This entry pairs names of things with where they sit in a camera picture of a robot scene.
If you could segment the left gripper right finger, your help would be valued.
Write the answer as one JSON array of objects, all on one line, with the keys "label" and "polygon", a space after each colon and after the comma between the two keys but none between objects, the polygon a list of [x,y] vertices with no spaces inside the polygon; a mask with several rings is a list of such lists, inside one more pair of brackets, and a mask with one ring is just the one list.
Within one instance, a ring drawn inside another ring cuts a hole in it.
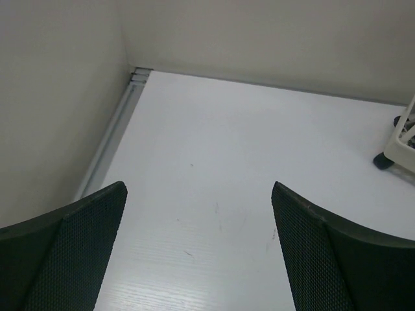
[{"label": "left gripper right finger", "polygon": [[296,310],[414,309],[414,241],[356,224],[280,182],[271,201]]}]

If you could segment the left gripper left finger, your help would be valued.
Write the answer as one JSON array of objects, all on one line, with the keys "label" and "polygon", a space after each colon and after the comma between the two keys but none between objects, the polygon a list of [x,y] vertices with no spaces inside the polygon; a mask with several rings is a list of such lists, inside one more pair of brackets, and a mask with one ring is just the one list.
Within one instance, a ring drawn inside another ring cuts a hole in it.
[{"label": "left gripper left finger", "polygon": [[117,181],[1,228],[1,309],[93,310],[127,195]]}]

